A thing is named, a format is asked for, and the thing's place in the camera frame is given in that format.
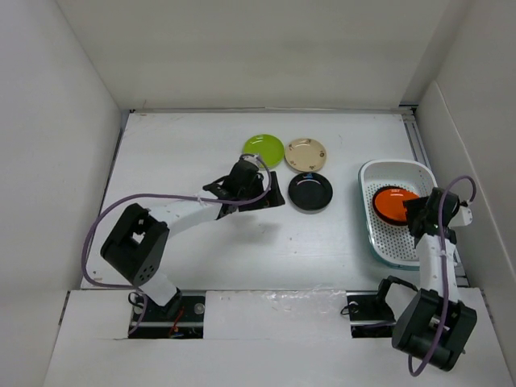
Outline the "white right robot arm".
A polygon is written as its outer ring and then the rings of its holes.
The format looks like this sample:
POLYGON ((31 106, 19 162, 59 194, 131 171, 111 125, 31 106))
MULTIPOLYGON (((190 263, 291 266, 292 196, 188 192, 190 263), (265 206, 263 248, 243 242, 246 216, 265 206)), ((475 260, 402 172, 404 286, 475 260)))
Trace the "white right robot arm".
POLYGON ((407 225, 414 238, 420 286, 393 326, 391 344, 421 361, 409 371, 418 376, 427 365, 442 371, 454 368, 477 322, 477 313, 460 298, 454 269, 456 233, 452 220, 465 202, 445 189, 403 203, 407 225))

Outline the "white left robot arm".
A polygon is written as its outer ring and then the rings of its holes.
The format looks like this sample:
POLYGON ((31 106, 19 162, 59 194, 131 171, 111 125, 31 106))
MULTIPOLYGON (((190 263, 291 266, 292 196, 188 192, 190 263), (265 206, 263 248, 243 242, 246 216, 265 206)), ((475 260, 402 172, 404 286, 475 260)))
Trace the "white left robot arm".
POLYGON ((230 214, 285 204, 277 173, 268 169, 262 174, 258 162, 256 156, 241 156, 226 176, 204 185, 195 196, 171 195, 172 203, 154 209, 133 203, 120 215, 100 255, 148 297, 158 317, 174 318, 182 298, 181 291, 160 270, 169 239, 230 214))

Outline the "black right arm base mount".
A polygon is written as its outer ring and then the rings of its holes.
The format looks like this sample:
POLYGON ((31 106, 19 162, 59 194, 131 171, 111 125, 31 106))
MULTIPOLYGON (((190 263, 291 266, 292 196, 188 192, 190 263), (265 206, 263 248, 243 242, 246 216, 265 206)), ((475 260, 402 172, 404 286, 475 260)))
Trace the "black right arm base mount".
POLYGON ((391 338, 396 319, 386 301, 374 292, 347 293, 340 314, 347 317, 353 339, 391 338))

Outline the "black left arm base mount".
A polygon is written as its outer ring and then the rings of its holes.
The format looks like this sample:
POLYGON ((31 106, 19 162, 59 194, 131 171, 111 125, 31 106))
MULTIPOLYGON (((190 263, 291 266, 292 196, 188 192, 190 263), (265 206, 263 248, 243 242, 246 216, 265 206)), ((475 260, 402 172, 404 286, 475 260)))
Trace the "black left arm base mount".
POLYGON ((206 294, 187 292, 172 316, 153 302, 147 300, 143 310, 144 296, 130 293, 131 317, 127 337, 129 339, 202 339, 206 311, 206 294))

